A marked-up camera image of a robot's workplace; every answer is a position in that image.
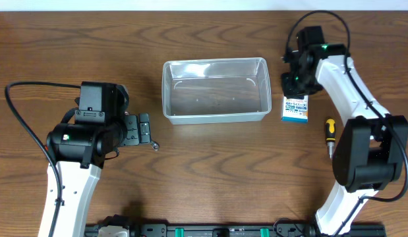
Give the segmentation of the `silver double ring wrench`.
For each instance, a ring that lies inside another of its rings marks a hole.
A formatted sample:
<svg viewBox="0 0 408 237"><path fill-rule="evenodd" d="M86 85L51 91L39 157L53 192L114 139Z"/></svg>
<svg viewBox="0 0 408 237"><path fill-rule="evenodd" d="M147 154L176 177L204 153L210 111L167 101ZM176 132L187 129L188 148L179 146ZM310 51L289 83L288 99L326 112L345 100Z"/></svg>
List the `silver double ring wrench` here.
<svg viewBox="0 0 408 237"><path fill-rule="evenodd" d="M150 145L152 146L152 149L153 149L154 151L158 151L159 148L160 148L160 145L159 145L157 142L155 142L155 141L151 141L151 142L150 142Z"/></svg>

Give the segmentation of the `blue white bit set box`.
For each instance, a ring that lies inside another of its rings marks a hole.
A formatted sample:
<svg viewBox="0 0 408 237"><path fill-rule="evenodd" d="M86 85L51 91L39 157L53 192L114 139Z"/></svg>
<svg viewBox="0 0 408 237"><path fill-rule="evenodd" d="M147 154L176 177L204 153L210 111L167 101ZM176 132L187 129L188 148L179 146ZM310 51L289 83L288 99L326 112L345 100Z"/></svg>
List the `blue white bit set box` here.
<svg viewBox="0 0 408 237"><path fill-rule="evenodd" d="M282 101L281 120L283 122L308 122L308 96L287 99Z"/></svg>

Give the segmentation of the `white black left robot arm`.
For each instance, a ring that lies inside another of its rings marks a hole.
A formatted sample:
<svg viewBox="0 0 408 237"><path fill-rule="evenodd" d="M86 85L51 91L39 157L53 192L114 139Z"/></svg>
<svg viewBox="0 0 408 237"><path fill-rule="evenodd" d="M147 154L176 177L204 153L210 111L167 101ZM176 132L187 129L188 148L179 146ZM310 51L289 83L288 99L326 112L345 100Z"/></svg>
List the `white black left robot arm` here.
<svg viewBox="0 0 408 237"><path fill-rule="evenodd" d="M47 135L51 164L39 236L83 236L109 154L127 146L160 148L151 138L148 114L127 112L129 93L124 85L83 82L75 102Z"/></svg>

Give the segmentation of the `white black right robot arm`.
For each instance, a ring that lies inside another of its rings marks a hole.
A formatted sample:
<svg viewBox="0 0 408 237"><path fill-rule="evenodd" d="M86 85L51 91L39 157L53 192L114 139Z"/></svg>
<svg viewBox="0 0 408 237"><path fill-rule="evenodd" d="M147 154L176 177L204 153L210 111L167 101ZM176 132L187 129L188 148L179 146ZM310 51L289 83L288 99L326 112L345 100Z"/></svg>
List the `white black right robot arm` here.
<svg viewBox="0 0 408 237"><path fill-rule="evenodd" d="M326 123L326 143L335 143L330 158L335 184L305 228L305 236L345 236L369 201L394 202L408 190L408 121L391 115L365 86L349 54L349 46L324 40L321 27L300 30L296 50L283 56L290 71L282 74L287 99L326 90L344 125L339 139Z"/></svg>

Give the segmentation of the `clear plastic container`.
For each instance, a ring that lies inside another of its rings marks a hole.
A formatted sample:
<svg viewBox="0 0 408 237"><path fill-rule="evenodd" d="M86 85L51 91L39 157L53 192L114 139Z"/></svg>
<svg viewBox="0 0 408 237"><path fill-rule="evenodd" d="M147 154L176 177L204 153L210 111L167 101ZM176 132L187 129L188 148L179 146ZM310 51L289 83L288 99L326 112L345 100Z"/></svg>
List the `clear plastic container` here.
<svg viewBox="0 0 408 237"><path fill-rule="evenodd" d="M172 124L261 121L272 110L262 57L168 61L161 98Z"/></svg>

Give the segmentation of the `stubby yellow black screwdriver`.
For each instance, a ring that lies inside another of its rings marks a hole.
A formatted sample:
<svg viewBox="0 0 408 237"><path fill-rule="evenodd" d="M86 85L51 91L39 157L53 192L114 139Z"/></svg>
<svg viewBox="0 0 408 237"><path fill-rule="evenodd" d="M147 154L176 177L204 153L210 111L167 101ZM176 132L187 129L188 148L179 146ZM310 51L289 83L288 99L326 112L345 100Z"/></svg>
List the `stubby yellow black screwdriver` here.
<svg viewBox="0 0 408 237"><path fill-rule="evenodd" d="M325 123L325 139L326 146L328 149L328 156L330 159L333 157L334 154L335 135L336 135L335 120L332 118L328 118Z"/></svg>

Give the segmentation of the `black mounting rail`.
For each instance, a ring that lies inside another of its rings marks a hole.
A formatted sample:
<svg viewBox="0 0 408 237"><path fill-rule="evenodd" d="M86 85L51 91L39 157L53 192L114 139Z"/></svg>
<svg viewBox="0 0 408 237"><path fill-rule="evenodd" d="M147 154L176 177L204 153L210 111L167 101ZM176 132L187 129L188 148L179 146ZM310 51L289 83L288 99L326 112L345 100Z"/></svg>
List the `black mounting rail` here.
<svg viewBox="0 0 408 237"><path fill-rule="evenodd" d="M87 237L316 237L322 236L314 224L284 219L271 225L173 225L134 223L128 217L114 215L95 225L87 225Z"/></svg>

